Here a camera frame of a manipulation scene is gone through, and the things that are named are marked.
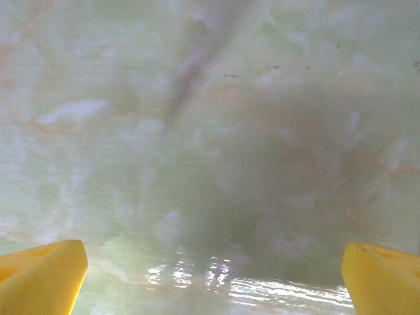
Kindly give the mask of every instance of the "yellow object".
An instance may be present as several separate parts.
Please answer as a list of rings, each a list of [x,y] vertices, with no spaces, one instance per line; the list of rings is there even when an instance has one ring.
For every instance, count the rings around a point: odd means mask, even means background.
[[[0,256],[0,315],[71,314],[86,271],[78,240]]]
[[[420,314],[420,256],[349,243],[341,273],[358,315]]]

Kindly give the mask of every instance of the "yellow plastic part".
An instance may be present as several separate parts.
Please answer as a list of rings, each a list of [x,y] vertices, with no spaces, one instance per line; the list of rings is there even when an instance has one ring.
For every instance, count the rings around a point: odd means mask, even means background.
[[[348,243],[341,273],[358,315],[420,314],[420,256]]]
[[[79,240],[0,256],[0,314],[71,314],[86,271]]]

